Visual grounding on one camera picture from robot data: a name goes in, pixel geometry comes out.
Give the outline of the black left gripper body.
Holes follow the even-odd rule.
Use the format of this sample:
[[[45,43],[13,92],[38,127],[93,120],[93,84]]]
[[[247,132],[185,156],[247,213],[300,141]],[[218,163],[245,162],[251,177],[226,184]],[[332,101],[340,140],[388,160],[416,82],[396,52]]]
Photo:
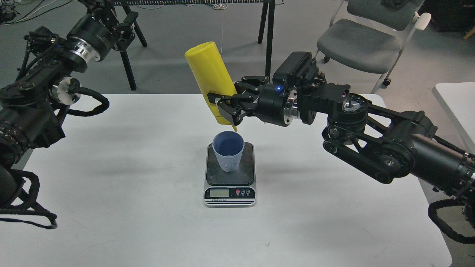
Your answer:
[[[90,14],[83,16],[67,35],[67,40],[81,40],[89,44],[97,53],[95,61],[103,61],[117,42],[118,35],[97,22]]]

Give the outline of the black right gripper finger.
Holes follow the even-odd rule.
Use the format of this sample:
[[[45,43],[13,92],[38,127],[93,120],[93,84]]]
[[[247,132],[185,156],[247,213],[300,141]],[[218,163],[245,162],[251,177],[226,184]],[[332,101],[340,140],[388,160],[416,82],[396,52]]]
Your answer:
[[[218,115],[215,116],[221,125],[238,126],[242,122],[243,108],[240,104],[245,100],[244,96],[235,94],[223,96],[217,93],[207,93],[208,102],[217,107]]]
[[[257,96],[263,90],[270,89],[268,76],[245,76],[241,81],[234,83],[236,93],[239,95]]]

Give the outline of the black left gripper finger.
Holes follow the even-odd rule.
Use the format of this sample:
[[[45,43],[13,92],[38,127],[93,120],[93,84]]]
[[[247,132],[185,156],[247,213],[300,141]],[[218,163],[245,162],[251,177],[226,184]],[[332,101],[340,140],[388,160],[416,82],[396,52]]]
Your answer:
[[[78,2],[85,5],[94,21],[100,23],[117,22],[112,0],[79,0]]]
[[[138,17],[137,12],[130,12],[123,23],[112,26],[112,36],[114,37],[114,44],[112,49],[115,51],[126,51],[131,42],[135,39],[133,32],[133,24]]]

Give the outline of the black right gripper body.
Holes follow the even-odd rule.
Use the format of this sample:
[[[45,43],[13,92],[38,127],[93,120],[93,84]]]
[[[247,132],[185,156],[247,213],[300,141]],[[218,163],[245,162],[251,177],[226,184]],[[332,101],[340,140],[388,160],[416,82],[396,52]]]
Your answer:
[[[264,85],[258,92],[245,91],[248,101],[243,101],[243,110],[265,123],[287,127],[293,119],[299,119],[297,91],[283,86]]]

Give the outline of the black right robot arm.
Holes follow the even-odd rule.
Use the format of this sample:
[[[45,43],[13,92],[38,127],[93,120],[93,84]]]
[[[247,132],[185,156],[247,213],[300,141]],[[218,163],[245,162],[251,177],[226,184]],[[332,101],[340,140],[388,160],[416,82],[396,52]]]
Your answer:
[[[349,85],[328,83],[310,52],[295,51],[273,75],[243,77],[236,93],[205,93],[232,125],[246,116],[286,127],[293,119],[310,125],[327,115],[323,147],[330,154],[382,184],[409,174],[426,181],[449,199],[433,202],[428,214],[449,238],[473,244],[438,216],[438,210],[462,206],[474,226],[474,154],[436,135],[423,111],[397,112],[375,105]]]

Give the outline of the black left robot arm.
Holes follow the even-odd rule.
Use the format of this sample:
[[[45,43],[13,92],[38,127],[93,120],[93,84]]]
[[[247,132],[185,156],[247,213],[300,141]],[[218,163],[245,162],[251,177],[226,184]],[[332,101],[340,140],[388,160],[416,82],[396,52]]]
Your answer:
[[[14,83],[1,89],[2,215],[43,216],[57,228],[54,213],[37,202],[40,182],[30,171],[14,169],[22,156],[48,148],[65,137],[67,115],[91,117],[109,108],[102,94],[81,86],[71,73],[83,73],[90,61],[100,62],[111,50],[119,51],[132,91],[137,89],[127,48],[138,37],[147,42],[137,24],[138,13],[126,0],[82,0],[88,11],[66,38],[46,27],[29,32],[22,67]]]

